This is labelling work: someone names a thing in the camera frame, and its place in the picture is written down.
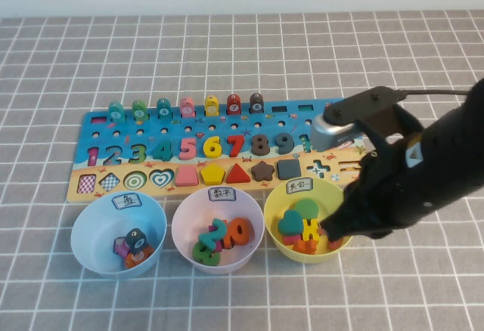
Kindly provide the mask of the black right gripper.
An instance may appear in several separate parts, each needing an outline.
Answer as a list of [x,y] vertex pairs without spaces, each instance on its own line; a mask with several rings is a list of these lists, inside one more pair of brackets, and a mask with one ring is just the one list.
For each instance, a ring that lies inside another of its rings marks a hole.
[[332,240],[410,227],[460,198],[460,181],[445,163],[460,150],[450,128],[431,125],[375,150],[360,161],[335,213],[321,221]]

